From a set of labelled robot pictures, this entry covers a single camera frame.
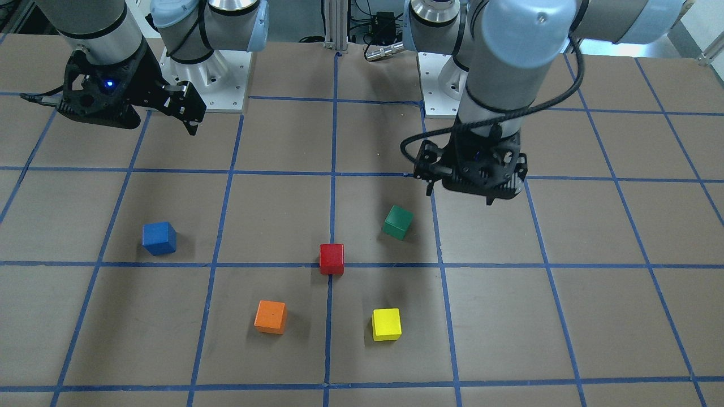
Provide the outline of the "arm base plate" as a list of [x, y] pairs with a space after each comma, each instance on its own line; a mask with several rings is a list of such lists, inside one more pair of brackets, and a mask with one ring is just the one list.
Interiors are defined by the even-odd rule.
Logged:
[[190, 81], [206, 103], [207, 112], [243, 113], [253, 57], [254, 53], [246, 51], [215, 50], [206, 61], [181, 64], [162, 56], [160, 68], [172, 84]]
[[514, 91], [515, 73], [520, 69], [486, 48], [474, 52], [468, 71], [455, 55], [418, 53], [418, 63], [427, 118], [455, 119], [462, 110], [468, 123], [523, 106]]

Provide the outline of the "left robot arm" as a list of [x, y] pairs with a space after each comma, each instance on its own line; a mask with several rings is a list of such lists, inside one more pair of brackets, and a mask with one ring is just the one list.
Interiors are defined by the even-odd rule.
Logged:
[[577, 39], [649, 44], [677, 21], [681, 1], [408, 1], [403, 45], [447, 54], [467, 77], [453, 126], [400, 144], [414, 178], [510, 200], [528, 172], [523, 119], [571, 97], [585, 64]]

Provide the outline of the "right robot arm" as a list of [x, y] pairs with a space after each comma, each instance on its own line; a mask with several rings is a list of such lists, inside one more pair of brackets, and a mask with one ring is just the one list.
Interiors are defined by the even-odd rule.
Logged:
[[194, 136], [207, 112], [242, 112], [268, 37], [266, 1], [152, 1], [145, 20], [125, 1], [38, 6], [72, 52], [59, 88], [21, 97], [107, 127], [138, 127], [142, 107]]

